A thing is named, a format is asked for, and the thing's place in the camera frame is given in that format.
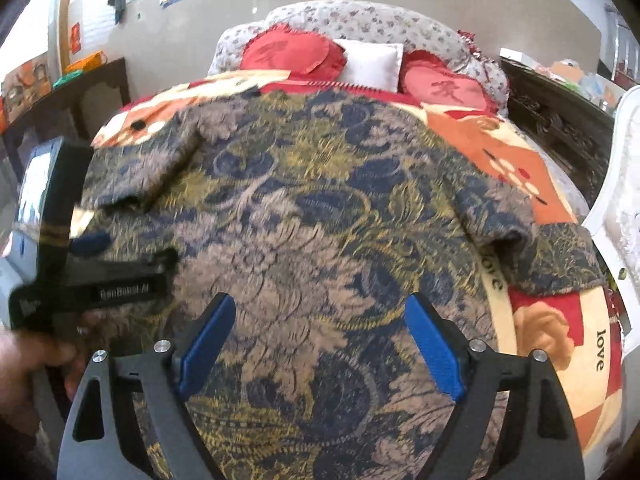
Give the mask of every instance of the window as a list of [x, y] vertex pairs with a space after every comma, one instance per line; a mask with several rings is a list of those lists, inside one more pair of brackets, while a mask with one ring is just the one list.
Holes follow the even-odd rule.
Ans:
[[31, 0], [0, 46], [0, 81], [22, 63], [49, 50], [51, 0]]

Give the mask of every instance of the finger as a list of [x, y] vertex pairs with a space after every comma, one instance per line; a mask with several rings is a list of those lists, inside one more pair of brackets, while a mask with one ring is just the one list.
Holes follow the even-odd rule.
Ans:
[[34, 436], [40, 428], [40, 417], [31, 404], [24, 404], [19, 410], [5, 415], [4, 420], [20, 433], [29, 436]]
[[6, 416], [19, 411], [31, 399], [31, 385], [24, 378], [0, 377], [0, 415]]
[[62, 366], [76, 353], [75, 346], [46, 334], [18, 331], [0, 336], [2, 366], [17, 374], [33, 372], [42, 366]]
[[71, 362], [68, 373], [65, 376], [65, 390], [66, 396], [69, 400], [74, 400], [74, 397], [78, 392], [78, 384], [80, 384], [85, 368], [86, 359], [83, 354], [76, 356], [76, 358]]
[[103, 314], [99, 310], [89, 310], [82, 314], [80, 318], [80, 326], [93, 328], [104, 319]]

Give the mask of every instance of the metal screw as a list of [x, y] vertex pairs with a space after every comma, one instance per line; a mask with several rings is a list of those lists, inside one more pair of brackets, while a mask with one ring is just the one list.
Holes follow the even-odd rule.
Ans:
[[472, 339], [469, 341], [469, 348], [474, 352], [484, 352], [486, 350], [486, 343], [481, 339]]
[[171, 348], [171, 342], [167, 341], [166, 339], [161, 339], [154, 345], [154, 351], [159, 354], [165, 353], [169, 348]]
[[540, 362], [540, 363], [543, 363], [543, 362], [545, 362], [547, 359], [549, 359], [549, 356], [548, 356], [548, 355], [546, 355], [546, 352], [545, 352], [544, 350], [541, 350], [540, 348], [536, 348], [536, 349], [533, 351], [533, 358], [534, 358], [536, 361], [538, 361], [538, 362]]
[[109, 353], [106, 350], [98, 350], [94, 352], [94, 355], [91, 356], [91, 361], [93, 361], [94, 363], [101, 363], [107, 358], [108, 355]]

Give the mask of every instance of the white pillow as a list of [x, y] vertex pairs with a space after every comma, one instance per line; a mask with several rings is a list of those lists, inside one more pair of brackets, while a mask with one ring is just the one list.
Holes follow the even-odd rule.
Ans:
[[402, 43], [364, 43], [334, 40], [344, 49], [347, 65], [338, 81], [364, 85], [389, 92], [398, 91], [402, 65]]

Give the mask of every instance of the human hand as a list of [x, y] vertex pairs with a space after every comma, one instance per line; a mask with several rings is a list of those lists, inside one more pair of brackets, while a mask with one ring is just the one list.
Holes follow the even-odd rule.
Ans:
[[69, 343], [42, 333], [0, 328], [0, 416], [16, 430], [35, 434], [40, 419], [33, 406], [30, 374], [45, 366], [69, 365], [65, 389], [71, 399], [85, 363]]

